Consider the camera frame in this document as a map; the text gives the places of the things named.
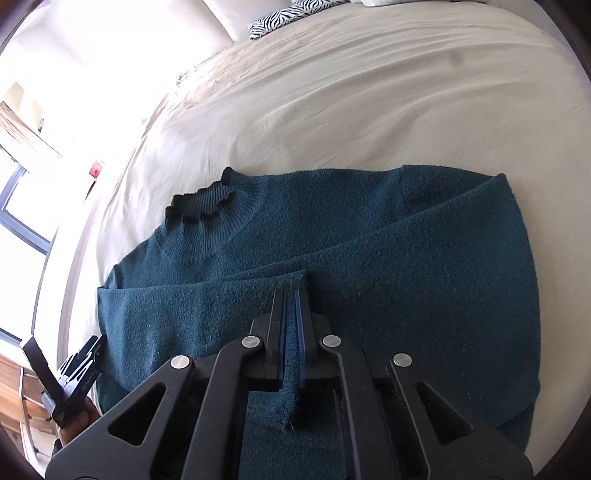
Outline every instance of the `bed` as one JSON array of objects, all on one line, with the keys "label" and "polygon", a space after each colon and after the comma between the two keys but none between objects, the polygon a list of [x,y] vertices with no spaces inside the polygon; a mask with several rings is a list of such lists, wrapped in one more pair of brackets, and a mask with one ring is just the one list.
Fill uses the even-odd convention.
[{"label": "bed", "polygon": [[526,451],[539,471],[591,394],[591,83],[539,5],[491,3],[339,5],[190,71],[58,231],[35,330],[50,360],[98,332],[96,288],[172,196],[226,166],[503,172],[540,289],[541,393]]}]

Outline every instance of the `metal rivet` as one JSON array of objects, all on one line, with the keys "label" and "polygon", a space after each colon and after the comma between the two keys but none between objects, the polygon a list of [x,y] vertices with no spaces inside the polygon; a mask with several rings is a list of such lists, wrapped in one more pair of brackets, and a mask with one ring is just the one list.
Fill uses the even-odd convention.
[{"label": "metal rivet", "polygon": [[322,343],[334,348],[340,345],[340,337],[337,337],[336,335],[327,335],[322,339]]},{"label": "metal rivet", "polygon": [[259,346],[261,343],[261,339],[259,337],[255,337],[254,335],[249,335],[242,339],[242,346],[246,348],[254,348]]},{"label": "metal rivet", "polygon": [[176,368],[178,370],[181,370],[185,367],[189,366],[189,363],[191,363],[191,359],[188,356],[185,355],[177,355],[176,357],[174,357],[171,361],[170,361],[170,366],[173,368]]},{"label": "metal rivet", "polygon": [[397,353],[394,355],[394,364],[399,367],[408,367],[413,359],[407,353]]}]

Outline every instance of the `ribbed collar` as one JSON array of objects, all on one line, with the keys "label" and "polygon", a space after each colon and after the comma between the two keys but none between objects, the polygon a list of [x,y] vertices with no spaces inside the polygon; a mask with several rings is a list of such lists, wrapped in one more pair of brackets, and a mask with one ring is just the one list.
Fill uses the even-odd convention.
[{"label": "ribbed collar", "polygon": [[199,260],[214,254],[261,208],[267,179],[226,167],[222,178],[209,187],[174,196],[164,223],[154,233],[156,241],[174,260]]}]

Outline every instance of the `hand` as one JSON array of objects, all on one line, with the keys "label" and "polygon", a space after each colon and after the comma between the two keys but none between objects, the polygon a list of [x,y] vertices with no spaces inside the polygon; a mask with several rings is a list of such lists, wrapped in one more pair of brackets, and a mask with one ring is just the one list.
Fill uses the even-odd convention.
[{"label": "hand", "polygon": [[100,415],[95,404],[92,403],[91,399],[86,397],[84,400],[84,410],[65,428],[59,430],[58,435],[60,436],[61,444],[65,447],[99,418]]}]

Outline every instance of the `zebra print fabric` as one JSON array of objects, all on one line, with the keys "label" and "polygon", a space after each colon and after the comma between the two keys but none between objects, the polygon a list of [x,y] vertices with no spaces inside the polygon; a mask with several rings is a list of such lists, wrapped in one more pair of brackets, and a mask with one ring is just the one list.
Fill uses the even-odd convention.
[{"label": "zebra print fabric", "polygon": [[349,2],[350,0],[303,0],[296,2],[290,7],[282,8],[264,17],[255,20],[248,26],[251,40],[261,38],[268,33],[277,30],[300,18],[309,17],[327,8]]}]

